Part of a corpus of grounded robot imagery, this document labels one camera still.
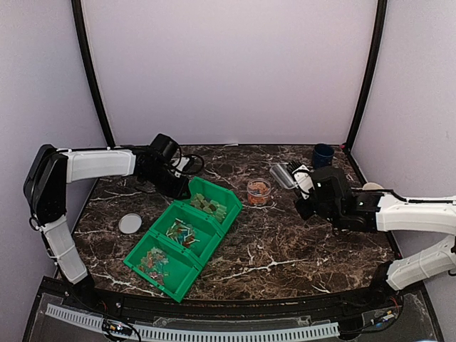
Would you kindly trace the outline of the silver metal scoop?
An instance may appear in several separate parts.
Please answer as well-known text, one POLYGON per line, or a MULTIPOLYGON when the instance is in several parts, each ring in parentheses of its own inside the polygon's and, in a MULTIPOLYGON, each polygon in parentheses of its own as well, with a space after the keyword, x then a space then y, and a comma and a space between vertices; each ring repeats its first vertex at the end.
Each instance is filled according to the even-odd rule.
POLYGON ((279 163, 273 165, 269 172, 271 176, 279 183, 279 185, 285 190, 292 190, 296 188, 296 181, 287 170, 287 164, 279 163))

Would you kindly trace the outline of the green three-compartment candy bin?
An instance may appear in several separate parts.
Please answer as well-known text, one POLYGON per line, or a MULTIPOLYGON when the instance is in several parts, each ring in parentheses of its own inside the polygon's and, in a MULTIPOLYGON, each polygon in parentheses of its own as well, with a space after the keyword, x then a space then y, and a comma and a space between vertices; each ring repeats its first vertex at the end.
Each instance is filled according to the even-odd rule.
POLYGON ((231 190, 194 177, 190 198, 175 200, 124 259, 124 264, 181 302, 242 210, 231 190))

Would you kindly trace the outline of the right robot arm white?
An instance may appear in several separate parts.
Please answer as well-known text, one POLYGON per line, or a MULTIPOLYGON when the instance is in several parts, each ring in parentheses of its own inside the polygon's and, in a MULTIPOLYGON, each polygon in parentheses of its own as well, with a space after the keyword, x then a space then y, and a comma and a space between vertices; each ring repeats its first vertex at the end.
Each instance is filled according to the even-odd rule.
POLYGON ((296 209, 304 220, 317 215, 339 231, 441 238, 378 266, 363 295, 368 308, 379 309, 391 292, 414 283, 441 273, 455 274, 455 197, 403 197, 372 182, 352 187, 345 172, 332 166, 310 170, 290 162, 286 171, 301 193, 296 209))

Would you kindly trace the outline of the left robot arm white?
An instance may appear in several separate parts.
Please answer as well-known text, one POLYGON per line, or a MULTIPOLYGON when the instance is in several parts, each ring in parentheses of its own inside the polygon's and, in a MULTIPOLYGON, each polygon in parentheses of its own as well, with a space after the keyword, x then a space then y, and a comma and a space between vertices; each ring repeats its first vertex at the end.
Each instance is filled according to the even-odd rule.
POLYGON ((165 144, 62 150, 40 146, 24 182, 29 223, 41 233, 49 256, 73 289, 73 300, 86 311, 100 305, 100 294, 88 284, 93 278, 84 264, 68 224, 68 186, 101 177, 135 176, 149 182, 167 197, 189 198, 189 180, 172 163, 182 148, 171 140, 165 144))

